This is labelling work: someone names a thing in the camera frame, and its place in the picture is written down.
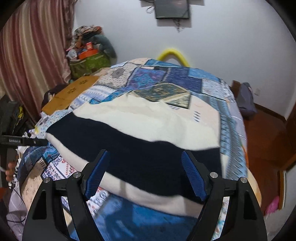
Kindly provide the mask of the person's hand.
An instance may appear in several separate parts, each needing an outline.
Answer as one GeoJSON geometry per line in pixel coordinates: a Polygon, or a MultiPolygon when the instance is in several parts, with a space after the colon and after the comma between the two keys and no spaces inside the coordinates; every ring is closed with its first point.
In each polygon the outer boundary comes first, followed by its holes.
{"type": "Polygon", "coordinates": [[[6,180],[8,182],[12,182],[14,179],[14,174],[16,172],[16,166],[17,166],[17,161],[11,161],[8,163],[7,165],[7,169],[6,169],[6,180]]]}

